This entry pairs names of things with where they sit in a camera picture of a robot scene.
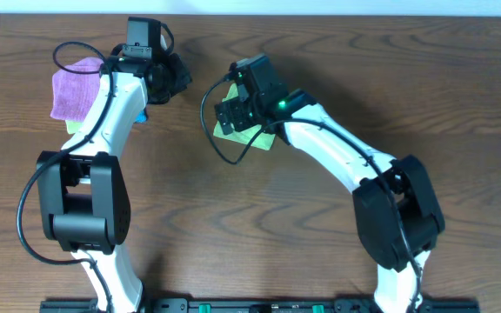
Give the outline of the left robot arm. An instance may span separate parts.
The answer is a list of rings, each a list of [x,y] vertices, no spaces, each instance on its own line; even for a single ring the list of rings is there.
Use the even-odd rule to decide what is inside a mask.
[[[144,286],[124,244],[130,199],[119,160],[146,105],[167,102],[191,77],[176,53],[113,56],[97,73],[99,91],[80,130],[37,160],[43,232],[84,267],[97,293],[95,311],[138,312]]]

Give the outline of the light green cloth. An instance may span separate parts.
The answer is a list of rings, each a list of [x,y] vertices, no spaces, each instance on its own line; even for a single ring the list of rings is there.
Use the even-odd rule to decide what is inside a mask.
[[[235,98],[237,96],[238,96],[237,86],[233,83],[230,86],[228,93],[224,98],[224,101],[231,100],[232,98]],[[247,130],[242,130],[242,131],[234,130],[232,133],[225,135],[222,131],[220,122],[217,122],[213,130],[213,136],[246,145],[260,129],[261,129],[260,125],[255,125]],[[274,143],[274,140],[275,136],[273,134],[268,134],[266,132],[263,132],[253,141],[251,146],[261,150],[270,150],[272,144]]]

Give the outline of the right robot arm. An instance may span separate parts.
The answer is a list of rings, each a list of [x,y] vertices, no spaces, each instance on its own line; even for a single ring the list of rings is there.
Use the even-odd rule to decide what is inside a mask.
[[[259,93],[214,107],[221,131],[259,126],[324,166],[351,193],[357,234],[377,264],[374,301],[383,312],[415,312],[424,265],[445,221],[428,172],[414,156],[397,159],[336,123],[310,94]]]

